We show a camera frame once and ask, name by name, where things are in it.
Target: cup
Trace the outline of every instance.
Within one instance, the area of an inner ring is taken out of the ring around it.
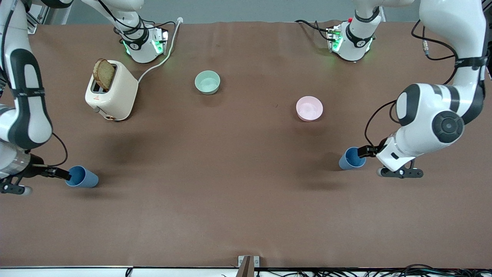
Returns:
[[[359,158],[357,147],[351,147],[345,151],[340,158],[338,165],[343,170],[351,170],[362,167],[366,163],[366,158]]]
[[[68,170],[68,173],[72,177],[65,183],[71,187],[92,188],[99,182],[99,177],[83,166],[74,166]]]
[[[212,70],[200,72],[195,78],[195,87],[205,95],[216,93],[219,85],[220,77]]]

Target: gray floor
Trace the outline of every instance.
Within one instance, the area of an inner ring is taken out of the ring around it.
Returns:
[[[420,0],[402,8],[385,8],[388,21],[417,21]],[[109,24],[94,9],[75,0],[67,24]],[[292,22],[297,19],[320,22],[346,20],[354,15],[349,0],[146,0],[140,16],[156,22],[213,23],[232,21]]]

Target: green led light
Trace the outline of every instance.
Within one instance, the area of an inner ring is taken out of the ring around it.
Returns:
[[[340,45],[343,42],[343,37],[341,35],[338,35],[336,38],[335,42],[333,42],[333,51],[338,52],[340,50]]]
[[[368,42],[368,47],[366,48],[366,52],[369,51],[369,47],[370,47],[371,42],[372,42],[372,38]]]
[[[126,49],[126,53],[127,53],[128,55],[130,55],[130,50],[128,50],[128,46],[126,45],[125,41],[123,41],[123,45],[124,45],[124,47],[125,47],[125,49]]]
[[[154,48],[155,48],[155,51],[157,52],[157,54],[160,54],[163,52],[162,50],[162,43],[160,43],[159,41],[152,41],[154,43]]]

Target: light green bowl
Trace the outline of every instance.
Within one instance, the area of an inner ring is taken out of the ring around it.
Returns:
[[[195,87],[203,94],[214,94],[220,85],[220,77],[212,70],[200,72],[195,78]]]

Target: blue cup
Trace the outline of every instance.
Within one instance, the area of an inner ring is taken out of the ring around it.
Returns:
[[[362,167],[366,164],[365,158],[359,158],[357,155],[357,147],[351,147],[345,151],[345,154],[340,158],[338,165],[343,170],[351,170]]]
[[[65,183],[71,187],[92,188],[99,182],[99,177],[96,174],[82,166],[74,166],[68,170],[68,173],[72,178],[70,178],[70,181],[65,181]]]

